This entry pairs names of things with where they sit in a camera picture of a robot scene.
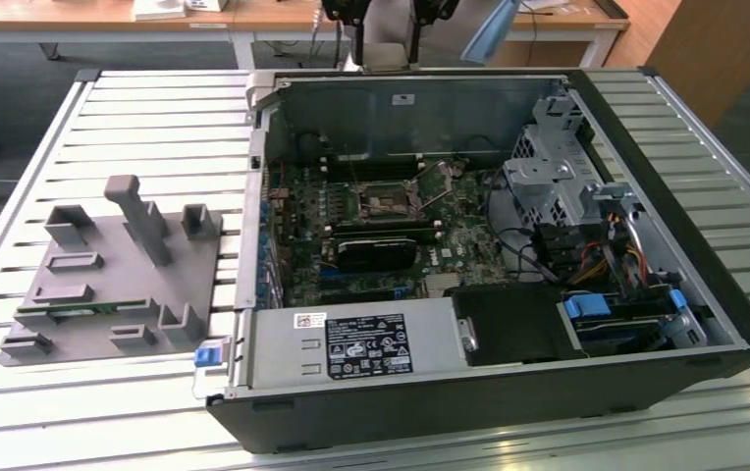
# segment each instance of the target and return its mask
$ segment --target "blue latch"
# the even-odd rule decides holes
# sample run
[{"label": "blue latch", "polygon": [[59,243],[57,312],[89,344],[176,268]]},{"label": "blue latch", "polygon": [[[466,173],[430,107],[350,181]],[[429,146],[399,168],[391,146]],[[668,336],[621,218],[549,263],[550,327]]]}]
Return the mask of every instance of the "blue latch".
[{"label": "blue latch", "polygon": [[202,346],[194,350],[194,367],[219,366],[222,349],[218,346]]},{"label": "blue latch", "polygon": [[570,319],[610,315],[610,307],[601,294],[574,294],[563,301],[563,307]]},{"label": "blue latch", "polygon": [[668,297],[672,298],[672,302],[674,303],[674,307],[678,311],[689,305],[689,303],[686,302],[686,296],[684,296],[684,293],[680,289],[673,289],[672,291],[669,291]]}]

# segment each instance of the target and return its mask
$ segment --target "gray carpet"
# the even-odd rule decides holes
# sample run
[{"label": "gray carpet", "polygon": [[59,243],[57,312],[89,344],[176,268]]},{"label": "gray carpet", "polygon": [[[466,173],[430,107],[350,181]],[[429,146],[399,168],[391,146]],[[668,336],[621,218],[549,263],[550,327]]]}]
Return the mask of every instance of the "gray carpet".
[{"label": "gray carpet", "polygon": [[[286,47],[290,57],[274,57],[267,45],[255,45],[259,68],[290,69],[303,62],[307,45]],[[28,164],[43,132],[80,69],[232,69],[230,46],[223,43],[63,44],[63,58],[48,62],[32,44],[0,44],[0,179],[15,180]],[[312,67],[328,67],[332,45],[326,43]],[[458,65],[447,58],[422,57],[429,66]],[[718,137],[750,170],[750,89],[716,129]],[[12,189],[0,184],[0,210]]]}]

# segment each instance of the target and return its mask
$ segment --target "slatted metal surface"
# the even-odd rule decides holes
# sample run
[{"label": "slatted metal surface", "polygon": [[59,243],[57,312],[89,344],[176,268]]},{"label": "slatted metal surface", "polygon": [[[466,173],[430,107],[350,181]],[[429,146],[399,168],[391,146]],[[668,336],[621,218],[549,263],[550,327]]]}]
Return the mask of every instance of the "slatted metal surface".
[{"label": "slatted metal surface", "polygon": [[[750,295],[750,184],[637,72],[589,75]],[[115,173],[140,176],[141,193],[163,212],[198,201],[224,211],[211,335],[230,332],[247,147],[243,83],[235,71],[115,72],[73,88],[45,152],[37,150],[20,183],[21,202],[11,202],[0,218],[0,339],[47,242],[41,220],[55,204],[116,214],[99,199]],[[252,456],[191,395],[190,356],[0,367],[0,469],[750,466],[750,371],[609,418]]]}]

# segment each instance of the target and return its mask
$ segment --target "table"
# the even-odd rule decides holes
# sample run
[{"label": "table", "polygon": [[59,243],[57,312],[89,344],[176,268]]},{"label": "table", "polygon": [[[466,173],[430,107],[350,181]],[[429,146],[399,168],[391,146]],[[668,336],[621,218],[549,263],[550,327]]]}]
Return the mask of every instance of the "table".
[{"label": "table", "polygon": [[[537,41],[582,41],[584,67],[600,66],[628,20],[610,19],[593,0],[574,0],[585,11],[537,16]],[[224,12],[188,12],[180,19],[132,22],[131,0],[0,0],[0,42],[227,41],[238,67],[255,68],[251,43],[310,40],[311,0],[231,0]],[[514,19],[509,41],[531,41],[531,18]],[[326,22],[316,40],[334,40]]]},{"label": "table", "polygon": [[[586,73],[750,296],[750,176],[661,79],[636,70]],[[0,340],[48,241],[40,223],[51,207],[81,204],[91,215],[117,214],[95,198],[113,173],[140,176],[141,193],[164,212],[198,200],[224,212],[210,336],[231,332],[246,77],[103,72],[73,84],[0,215]],[[694,385],[646,411],[280,455],[243,451],[191,391],[190,353],[0,366],[0,469],[750,466],[750,370]]]}]

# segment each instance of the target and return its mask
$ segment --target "power supply label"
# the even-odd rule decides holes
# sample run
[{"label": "power supply label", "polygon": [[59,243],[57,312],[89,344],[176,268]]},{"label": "power supply label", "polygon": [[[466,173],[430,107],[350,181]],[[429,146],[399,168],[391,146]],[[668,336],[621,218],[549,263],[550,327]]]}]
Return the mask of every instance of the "power supply label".
[{"label": "power supply label", "polygon": [[326,319],[324,354],[331,380],[413,373],[403,314]]}]

